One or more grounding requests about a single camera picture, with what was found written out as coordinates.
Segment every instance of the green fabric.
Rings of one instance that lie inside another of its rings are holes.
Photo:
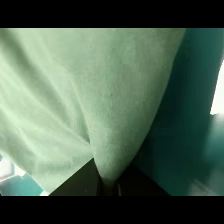
[[[112,183],[150,129],[183,35],[0,29],[0,150],[49,193],[93,157]]]

